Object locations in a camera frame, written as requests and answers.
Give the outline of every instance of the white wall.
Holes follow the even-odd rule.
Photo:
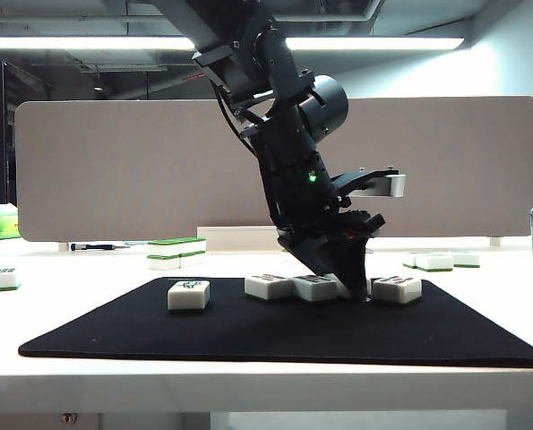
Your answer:
[[[336,74],[350,97],[533,96],[533,0],[471,48]]]

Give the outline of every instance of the black cylindrical motor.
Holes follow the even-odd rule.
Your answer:
[[[316,76],[312,92],[298,108],[308,132],[318,143],[346,121],[348,97],[330,76]]]

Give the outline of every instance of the white table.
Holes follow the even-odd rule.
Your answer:
[[[368,276],[421,275],[533,346],[530,240],[375,239]],[[408,246],[479,251],[481,269],[401,266]],[[20,357],[25,341],[160,276],[308,273],[286,253],[209,254],[206,263],[147,270],[146,249],[59,253],[57,244],[0,242],[0,266],[22,287],[0,292],[0,414],[269,410],[533,409],[533,369],[393,365],[125,361]]]

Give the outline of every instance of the robotic arm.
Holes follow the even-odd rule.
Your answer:
[[[250,124],[239,132],[257,158],[279,243],[319,275],[333,273],[350,297],[364,300],[365,245],[382,215],[346,211],[352,193],[390,195],[394,169],[335,177],[316,144],[340,127],[348,99],[328,76],[299,73],[274,18],[259,0],[138,0],[156,6],[196,46],[193,60],[217,99]],[[251,106],[274,98],[264,117]]]

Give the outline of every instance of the gray partition panel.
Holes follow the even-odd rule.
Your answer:
[[[191,236],[271,224],[258,166],[216,102],[30,102],[16,114],[21,234],[36,241]],[[527,235],[533,98],[351,99],[321,142],[331,175],[400,167],[400,199],[355,199],[384,236]]]

